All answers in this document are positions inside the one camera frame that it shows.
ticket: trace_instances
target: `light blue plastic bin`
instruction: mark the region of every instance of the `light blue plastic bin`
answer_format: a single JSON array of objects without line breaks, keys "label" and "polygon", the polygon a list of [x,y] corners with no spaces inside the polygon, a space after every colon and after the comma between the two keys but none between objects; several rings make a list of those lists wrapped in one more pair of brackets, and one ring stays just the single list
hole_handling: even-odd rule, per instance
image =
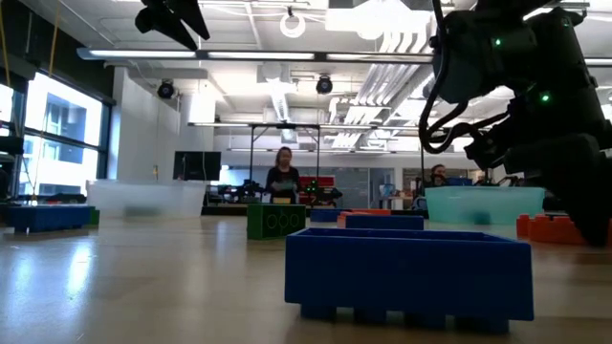
[{"label": "light blue plastic bin", "polygon": [[541,187],[444,186],[426,189],[431,222],[514,225],[521,214],[542,213]]}]

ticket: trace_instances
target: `table surface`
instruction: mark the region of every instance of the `table surface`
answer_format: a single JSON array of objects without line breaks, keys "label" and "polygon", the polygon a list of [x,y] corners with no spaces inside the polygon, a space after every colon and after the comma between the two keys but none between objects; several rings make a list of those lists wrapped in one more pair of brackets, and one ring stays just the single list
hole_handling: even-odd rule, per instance
[{"label": "table surface", "polygon": [[[535,321],[487,336],[407,329],[398,314],[381,327],[356,325],[350,312],[335,323],[301,319],[298,305],[283,299],[284,241],[247,241],[246,225],[246,217],[209,216],[102,218],[98,230],[31,237],[0,229],[0,343],[612,340],[610,250],[533,245]],[[514,237],[511,226],[426,226]]]}]

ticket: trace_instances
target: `monitor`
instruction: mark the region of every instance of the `monitor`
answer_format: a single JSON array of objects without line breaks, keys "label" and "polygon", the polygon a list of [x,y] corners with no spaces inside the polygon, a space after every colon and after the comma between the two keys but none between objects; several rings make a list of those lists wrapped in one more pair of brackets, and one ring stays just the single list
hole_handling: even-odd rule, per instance
[{"label": "monitor", "polygon": [[183,181],[218,181],[221,152],[174,153],[173,179]]}]

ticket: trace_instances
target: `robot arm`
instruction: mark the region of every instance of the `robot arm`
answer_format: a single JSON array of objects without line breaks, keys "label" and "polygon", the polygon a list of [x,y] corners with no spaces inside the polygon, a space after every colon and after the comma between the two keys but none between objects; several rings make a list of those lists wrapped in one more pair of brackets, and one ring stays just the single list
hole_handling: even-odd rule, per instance
[{"label": "robot arm", "polygon": [[[419,137],[428,153],[437,154],[455,138],[471,135],[469,159],[483,169],[503,163],[508,173],[524,172],[561,198],[591,245],[603,246],[611,207],[599,200],[612,192],[605,177],[612,164],[601,150],[612,147],[612,125],[603,116],[597,82],[589,75],[574,31],[583,18],[555,8],[523,20],[555,2],[480,0],[475,11],[454,11],[443,18],[440,1],[433,0],[439,26],[431,40],[437,77],[421,116]],[[442,137],[432,136],[461,115],[470,99],[502,85],[515,95],[506,113],[476,124],[460,123]],[[437,96],[458,105],[428,127]],[[481,131],[501,119],[488,132]]]}]

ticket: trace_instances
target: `translucent plastic bin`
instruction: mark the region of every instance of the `translucent plastic bin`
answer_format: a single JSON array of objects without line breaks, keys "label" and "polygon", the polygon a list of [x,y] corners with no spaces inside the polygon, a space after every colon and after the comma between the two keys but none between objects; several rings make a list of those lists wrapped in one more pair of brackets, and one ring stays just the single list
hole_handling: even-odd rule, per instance
[{"label": "translucent plastic bin", "polygon": [[540,187],[445,186],[426,189],[431,222],[514,225],[521,214],[542,213]]},{"label": "translucent plastic bin", "polygon": [[199,217],[206,187],[202,182],[87,183],[87,203],[102,217]]}]

